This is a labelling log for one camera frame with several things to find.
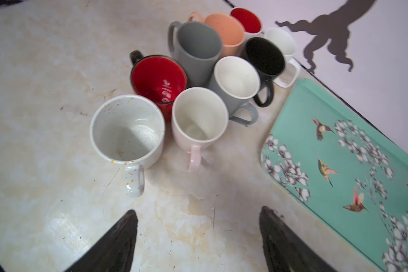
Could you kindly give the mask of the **black and white mug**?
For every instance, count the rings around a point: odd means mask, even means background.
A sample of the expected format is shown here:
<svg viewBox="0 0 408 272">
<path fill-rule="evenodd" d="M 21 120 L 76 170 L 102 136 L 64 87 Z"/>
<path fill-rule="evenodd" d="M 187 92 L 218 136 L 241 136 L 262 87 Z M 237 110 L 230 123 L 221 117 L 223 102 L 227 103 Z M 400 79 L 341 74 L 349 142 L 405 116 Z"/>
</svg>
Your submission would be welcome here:
<svg viewBox="0 0 408 272">
<path fill-rule="evenodd" d="M 269 40 L 253 37 L 246 41 L 240 57 L 247 60 L 258 72 L 259 90 L 266 88 L 266 101 L 262 102 L 257 94 L 254 96 L 255 103 L 261 108 L 268 107 L 274 98 L 273 80 L 282 74 L 286 66 L 282 52 Z"/>
</svg>

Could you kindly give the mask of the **peach and cream mug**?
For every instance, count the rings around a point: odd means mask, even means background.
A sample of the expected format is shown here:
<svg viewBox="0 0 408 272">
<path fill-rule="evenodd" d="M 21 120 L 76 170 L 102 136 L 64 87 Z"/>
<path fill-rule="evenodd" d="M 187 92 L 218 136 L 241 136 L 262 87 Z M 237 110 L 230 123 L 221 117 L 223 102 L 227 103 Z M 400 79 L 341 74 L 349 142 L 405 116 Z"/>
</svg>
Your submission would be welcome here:
<svg viewBox="0 0 408 272">
<path fill-rule="evenodd" d="M 223 13 L 212 13 L 203 17 L 198 11 L 194 11 L 190 14 L 188 21 L 205 23 L 216 30 L 223 42 L 221 57 L 240 54 L 246 34 L 243 25 L 234 17 Z"/>
</svg>

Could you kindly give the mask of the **dark grey mug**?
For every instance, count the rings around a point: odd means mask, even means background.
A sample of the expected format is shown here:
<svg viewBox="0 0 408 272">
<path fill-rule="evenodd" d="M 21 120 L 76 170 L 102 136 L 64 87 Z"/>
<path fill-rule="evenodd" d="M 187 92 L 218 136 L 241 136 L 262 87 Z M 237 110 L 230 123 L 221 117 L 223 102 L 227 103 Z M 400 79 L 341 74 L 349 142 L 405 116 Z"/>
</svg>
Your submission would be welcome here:
<svg viewBox="0 0 408 272">
<path fill-rule="evenodd" d="M 200 22 L 169 25 L 168 50 L 184 69 L 189 87 L 206 87 L 219 60 L 223 43 L 213 27 Z"/>
</svg>

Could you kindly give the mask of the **pale pink mug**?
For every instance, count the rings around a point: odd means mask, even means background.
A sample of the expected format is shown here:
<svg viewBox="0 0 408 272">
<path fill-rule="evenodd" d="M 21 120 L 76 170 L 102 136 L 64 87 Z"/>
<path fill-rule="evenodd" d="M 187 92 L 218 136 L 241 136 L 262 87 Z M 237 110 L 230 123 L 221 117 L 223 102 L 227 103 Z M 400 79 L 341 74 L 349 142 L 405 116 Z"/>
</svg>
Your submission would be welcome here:
<svg viewBox="0 0 408 272">
<path fill-rule="evenodd" d="M 189 172 L 201 166 L 202 151 L 217 141 L 228 126 L 228 110 L 219 95 L 191 87 L 177 96 L 172 108 L 172 132 L 177 145 L 189 155 Z"/>
</svg>

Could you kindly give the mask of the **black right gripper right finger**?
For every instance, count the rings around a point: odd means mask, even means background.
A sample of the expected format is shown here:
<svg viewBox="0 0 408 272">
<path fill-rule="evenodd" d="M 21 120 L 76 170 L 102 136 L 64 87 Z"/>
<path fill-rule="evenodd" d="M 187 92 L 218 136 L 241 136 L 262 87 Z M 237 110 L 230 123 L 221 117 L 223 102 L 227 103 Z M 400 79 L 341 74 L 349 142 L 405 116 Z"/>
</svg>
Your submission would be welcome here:
<svg viewBox="0 0 408 272">
<path fill-rule="evenodd" d="M 333 272 L 275 211 L 263 206 L 259 217 L 264 256 L 270 272 Z"/>
</svg>

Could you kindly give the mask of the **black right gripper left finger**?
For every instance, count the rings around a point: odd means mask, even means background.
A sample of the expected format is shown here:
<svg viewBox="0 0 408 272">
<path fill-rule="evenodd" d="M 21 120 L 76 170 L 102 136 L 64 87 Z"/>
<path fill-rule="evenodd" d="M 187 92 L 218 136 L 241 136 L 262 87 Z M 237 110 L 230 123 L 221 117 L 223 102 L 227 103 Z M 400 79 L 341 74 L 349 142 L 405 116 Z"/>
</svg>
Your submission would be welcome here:
<svg viewBox="0 0 408 272">
<path fill-rule="evenodd" d="M 138 217 L 127 211 L 68 272 L 129 272 L 134 258 Z"/>
</svg>

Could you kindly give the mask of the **white mug red inside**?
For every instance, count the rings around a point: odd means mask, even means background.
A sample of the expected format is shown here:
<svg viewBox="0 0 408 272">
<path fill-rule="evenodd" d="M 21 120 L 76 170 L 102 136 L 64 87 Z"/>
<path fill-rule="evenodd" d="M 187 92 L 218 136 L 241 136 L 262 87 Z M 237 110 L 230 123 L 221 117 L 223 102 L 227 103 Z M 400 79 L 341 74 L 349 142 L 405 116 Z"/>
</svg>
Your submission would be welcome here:
<svg viewBox="0 0 408 272">
<path fill-rule="evenodd" d="M 231 9 L 230 16 L 237 19 L 243 25 L 247 39 L 260 37 L 262 35 L 262 22 L 259 17 L 250 10 L 235 7 Z"/>
</svg>

